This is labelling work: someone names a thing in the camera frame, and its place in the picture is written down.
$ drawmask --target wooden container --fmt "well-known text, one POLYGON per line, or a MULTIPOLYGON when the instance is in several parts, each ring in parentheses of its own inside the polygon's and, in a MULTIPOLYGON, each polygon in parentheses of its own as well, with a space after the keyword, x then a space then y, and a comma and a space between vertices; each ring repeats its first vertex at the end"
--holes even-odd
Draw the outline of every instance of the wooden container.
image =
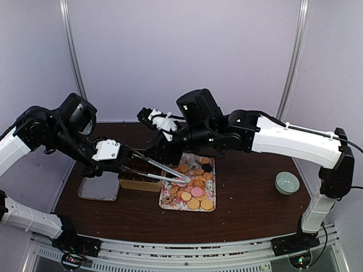
MULTIPOLYGON (((160 168, 153 166, 150 163, 146 163, 138 158, 134 158, 128 167, 144 173, 152 173, 158 176, 164 176, 164 173, 160 168)), ((148 192, 160 192, 163 184, 162 180, 156 180, 154 178, 143 177, 137 174, 126 172, 119 174, 119 182, 121 187, 124 189, 148 192)))

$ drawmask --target black mount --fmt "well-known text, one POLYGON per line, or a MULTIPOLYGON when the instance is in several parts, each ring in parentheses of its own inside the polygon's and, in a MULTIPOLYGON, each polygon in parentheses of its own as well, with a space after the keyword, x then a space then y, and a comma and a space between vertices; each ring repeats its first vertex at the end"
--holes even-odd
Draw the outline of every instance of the black mount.
POLYGON ((271 240, 272 249, 276 257, 308 250, 320 245, 320 241, 317 238, 318 233, 302 232, 301 220, 302 216, 299 219, 298 231, 295 234, 271 240))
POLYGON ((66 252, 73 252, 83 255, 97 257, 100 251, 101 241, 94 238, 79 236, 73 226, 72 221, 67 216, 57 215, 62 222, 62 234, 52 241, 52 246, 66 252))
POLYGON ((5 213, 9 212, 8 208, 5 206, 6 194, 4 191, 0 190, 0 221, 5 213))

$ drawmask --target pink cookie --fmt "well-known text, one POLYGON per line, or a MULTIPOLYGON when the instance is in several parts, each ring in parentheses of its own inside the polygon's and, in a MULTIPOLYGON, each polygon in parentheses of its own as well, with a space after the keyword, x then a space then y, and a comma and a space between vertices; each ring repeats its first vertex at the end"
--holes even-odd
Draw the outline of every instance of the pink cookie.
POLYGON ((194 187, 191 191, 192 196, 200 197, 203 194, 203 190, 199 187, 194 187))

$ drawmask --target black cookie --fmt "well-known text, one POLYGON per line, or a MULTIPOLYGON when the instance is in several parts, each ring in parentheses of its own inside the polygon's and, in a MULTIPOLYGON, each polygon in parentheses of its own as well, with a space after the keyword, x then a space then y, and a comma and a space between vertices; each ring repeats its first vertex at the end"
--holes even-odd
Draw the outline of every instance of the black cookie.
POLYGON ((202 169, 205 172, 211 173, 211 171, 213 170, 213 167, 209 163, 205 163, 202 165, 202 169))

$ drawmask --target cracker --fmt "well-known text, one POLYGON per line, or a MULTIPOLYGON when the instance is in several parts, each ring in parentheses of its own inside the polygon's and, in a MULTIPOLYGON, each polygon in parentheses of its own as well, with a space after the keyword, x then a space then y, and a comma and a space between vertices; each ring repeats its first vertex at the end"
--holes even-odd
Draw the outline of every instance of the cracker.
POLYGON ((205 199, 202 202, 200 202, 200 206, 203 210, 210 211, 211 209, 213 209, 213 201, 205 199))
POLYGON ((196 209, 199 208, 200 203, 199 203, 198 200, 196 200, 195 198, 193 198, 190 201, 188 201, 187 205, 188 205, 188 208, 189 209, 196 210, 196 209))

